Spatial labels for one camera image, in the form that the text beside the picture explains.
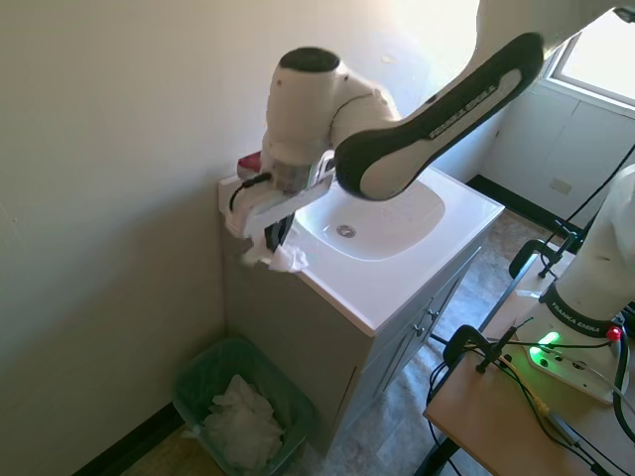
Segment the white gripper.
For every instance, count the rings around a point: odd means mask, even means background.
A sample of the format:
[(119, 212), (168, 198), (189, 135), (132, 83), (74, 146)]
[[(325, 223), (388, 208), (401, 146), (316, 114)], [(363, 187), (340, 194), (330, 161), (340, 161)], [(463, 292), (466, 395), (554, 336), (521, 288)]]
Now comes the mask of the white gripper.
[(295, 212), (324, 196), (332, 185), (323, 178), (313, 187), (287, 195), (268, 181), (242, 188), (239, 178), (224, 180), (224, 223), (237, 238), (263, 238), (268, 250), (282, 246), (292, 228)]

